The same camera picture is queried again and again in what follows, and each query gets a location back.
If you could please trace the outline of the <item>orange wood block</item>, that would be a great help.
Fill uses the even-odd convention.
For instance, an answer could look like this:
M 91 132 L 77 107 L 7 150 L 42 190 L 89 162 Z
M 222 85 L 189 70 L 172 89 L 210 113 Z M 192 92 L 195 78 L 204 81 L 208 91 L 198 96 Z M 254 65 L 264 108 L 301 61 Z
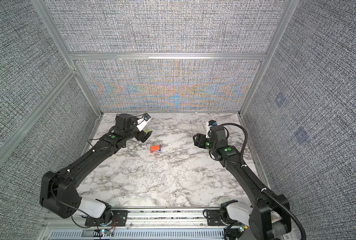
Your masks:
M 151 146 L 151 148 L 150 148 L 150 150 L 154 150 L 154 152 L 158 151 L 159 149 L 161 149 L 160 145 L 154 145 L 154 146 Z

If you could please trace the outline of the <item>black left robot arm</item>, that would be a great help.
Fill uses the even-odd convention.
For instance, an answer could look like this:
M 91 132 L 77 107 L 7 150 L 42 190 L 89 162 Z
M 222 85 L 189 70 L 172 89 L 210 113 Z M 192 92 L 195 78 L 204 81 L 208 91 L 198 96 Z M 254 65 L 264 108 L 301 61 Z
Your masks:
M 77 188 L 103 161 L 125 148 L 129 140 L 144 143 L 151 136 L 151 132 L 144 130 L 150 120 L 147 113 L 140 116 L 118 114 L 115 125 L 90 150 L 56 173 L 43 175 L 40 205 L 63 219 L 80 215 L 108 224 L 113 218 L 111 205 L 82 198 Z

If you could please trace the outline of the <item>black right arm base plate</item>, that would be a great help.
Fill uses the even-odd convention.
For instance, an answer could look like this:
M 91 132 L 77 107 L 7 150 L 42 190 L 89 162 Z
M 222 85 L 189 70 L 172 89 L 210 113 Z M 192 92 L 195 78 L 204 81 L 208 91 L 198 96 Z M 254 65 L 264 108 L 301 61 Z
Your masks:
M 222 220 L 220 210 L 218 209 L 216 210 L 206 209 L 203 211 L 202 214 L 206 218 L 208 226 L 212 226 L 212 227 L 228 226 L 228 224 Z

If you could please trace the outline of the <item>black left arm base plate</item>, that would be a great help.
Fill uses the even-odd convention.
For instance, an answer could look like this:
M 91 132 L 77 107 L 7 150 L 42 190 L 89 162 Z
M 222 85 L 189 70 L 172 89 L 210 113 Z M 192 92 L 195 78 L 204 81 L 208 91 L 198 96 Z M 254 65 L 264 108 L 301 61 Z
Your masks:
M 109 217 L 102 217 L 95 220 L 86 218 L 85 227 L 124 227 L 128 219 L 127 210 L 111 210 L 111 215 Z

